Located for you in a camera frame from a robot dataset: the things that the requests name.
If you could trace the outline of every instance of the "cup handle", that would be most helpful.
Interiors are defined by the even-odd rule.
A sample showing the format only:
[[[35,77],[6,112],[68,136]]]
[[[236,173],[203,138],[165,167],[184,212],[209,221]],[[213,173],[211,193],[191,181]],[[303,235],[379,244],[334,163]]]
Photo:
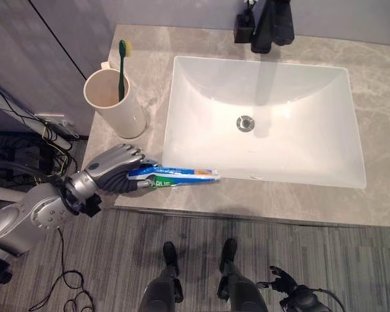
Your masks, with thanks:
[[[110,63],[108,61],[101,63],[101,69],[102,70],[109,70],[110,68],[111,68],[110,67]]]

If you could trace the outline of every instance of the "wall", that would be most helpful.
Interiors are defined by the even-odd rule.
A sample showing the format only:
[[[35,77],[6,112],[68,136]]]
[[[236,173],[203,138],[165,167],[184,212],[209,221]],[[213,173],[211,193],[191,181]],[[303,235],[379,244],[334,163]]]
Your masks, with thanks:
[[[243,0],[34,0],[89,73],[107,58],[117,23],[232,29]],[[292,0],[296,34],[390,45],[390,0]],[[261,11],[264,2],[255,8]]]
[[[33,112],[63,112],[81,135],[89,134],[92,109],[84,79],[26,0],[0,0],[0,86]],[[0,131],[26,131],[0,112]]]

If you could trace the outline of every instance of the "drain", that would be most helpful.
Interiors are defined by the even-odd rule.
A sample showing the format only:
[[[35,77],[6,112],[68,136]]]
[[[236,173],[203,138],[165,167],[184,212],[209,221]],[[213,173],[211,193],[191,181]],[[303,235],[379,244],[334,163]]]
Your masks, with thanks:
[[[254,128],[254,119],[250,116],[241,116],[237,119],[237,128],[242,132],[250,132]]]

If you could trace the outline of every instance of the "faucet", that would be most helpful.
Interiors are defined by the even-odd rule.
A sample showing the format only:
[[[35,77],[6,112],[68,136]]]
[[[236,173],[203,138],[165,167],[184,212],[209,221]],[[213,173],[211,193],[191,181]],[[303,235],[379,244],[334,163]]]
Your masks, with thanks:
[[[269,53],[272,42],[284,46],[294,39],[291,0],[266,0],[252,35],[252,52]]]

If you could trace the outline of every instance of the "marble countertop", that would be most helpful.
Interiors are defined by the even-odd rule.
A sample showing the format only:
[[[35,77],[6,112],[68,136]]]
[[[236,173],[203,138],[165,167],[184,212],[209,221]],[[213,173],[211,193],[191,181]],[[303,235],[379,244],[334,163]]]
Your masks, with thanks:
[[[122,139],[95,114],[84,164],[121,142],[138,145],[150,157],[162,159],[176,55],[318,64],[348,69],[367,188],[222,179],[212,185],[139,190],[116,197],[115,205],[390,226],[390,46],[296,36],[291,45],[273,45],[269,54],[256,55],[249,44],[234,44],[231,31],[118,25],[109,55],[113,68],[120,63],[120,39],[133,45],[125,72],[148,114],[148,128],[136,139]]]

